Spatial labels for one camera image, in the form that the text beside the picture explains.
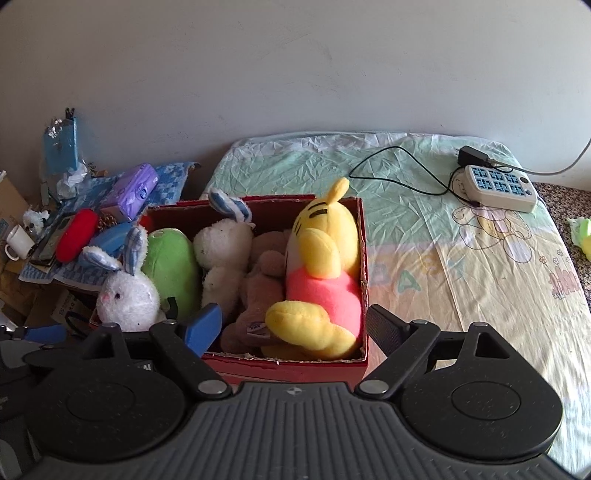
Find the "brown plush bear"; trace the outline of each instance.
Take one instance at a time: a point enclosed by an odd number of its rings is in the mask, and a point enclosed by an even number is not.
[[[252,270],[241,285],[245,310],[222,332],[220,343],[224,352],[256,353],[259,347],[283,343],[267,329],[265,313],[275,302],[285,299],[287,238],[285,232],[267,232],[254,238],[250,256]]]

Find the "stuffed animal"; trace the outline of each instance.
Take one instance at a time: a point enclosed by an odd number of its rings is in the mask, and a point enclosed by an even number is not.
[[[197,263],[209,270],[203,279],[201,305],[217,303],[224,321],[231,320],[246,274],[252,245],[252,213],[238,198],[218,189],[209,193],[209,203],[224,218],[199,231],[193,239]]]
[[[148,234],[134,226],[125,237],[123,265],[99,247],[84,247],[86,261],[110,273],[96,301],[103,323],[118,323],[124,332],[143,332],[164,319],[160,297],[152,281],[141,271],[148,251]]]
[[[297,216],[287,245],[287,300],[265,316],[274,335],[323,360],[349,357],[361,339],[358,230],[339,203],[348,188],[338,179]],[[281,357],[281,346],[273,350]]]
[[[164,310],[174,299],[176,320],[186,320],[199,310],[200,268],[191,241],[180,230],[162,228],[148,235],[148,254],[142,272],[156,286]]]
[[[222,332],[221,347],[226,353],[254,353],[256,347],[283,343],[271,335],[265,325],[267,308],[284,300],[282,278],[285,273],[285,235],[282,232],[268,232],[255,237],[253,249],[259,255],[251,258],[256,262],[251,272],[242,281],[241,300],[245,310],[235,323]],[[265,244],[277,250],[261,251]]]

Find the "power adapter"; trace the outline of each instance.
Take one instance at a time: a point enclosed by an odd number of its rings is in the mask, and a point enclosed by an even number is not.
[[[465,145],[457,154],[457,164],[461,167],[475,165],[477,167],[492,168],[491,159],[484,152]]]

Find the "rabbit ear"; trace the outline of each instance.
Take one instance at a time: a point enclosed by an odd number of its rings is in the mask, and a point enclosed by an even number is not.
[[[84,247],[82,249],[82,257],[95,267],[101,267],[111,272],[121,270],[121,264],[99,247]]]
[[[252,212],[244,200],[237,197],[230,197],[220,189],[209,190],[209,205],[222,215],[236,220],[237,222],[250,223]]]
[[[125,237],[123,247],[123,269],[136,275],[142,268],[148,254],[148,232],[142,226],[134,226]]]

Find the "white plush toy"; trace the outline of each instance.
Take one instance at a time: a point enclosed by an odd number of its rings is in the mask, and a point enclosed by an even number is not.
[[[238,198],[218,189],[209,192],[209,203],[224,218],[199,231],[193,239],[197,263],[209,270],[203,279],[201,305],[217,303],[223,319],[234,311],[240,296],[240,285],[246,274],[252,245],[252,213]]]
[[[144,332],[165,319],[158,290],[140,270],[147,252],[148,234],[142,226],[134,226],[125,238],[123,265],[98,247],[84,247],[87,261],[112,272],[96,301],[103,323],[118,323],[123,332]]]

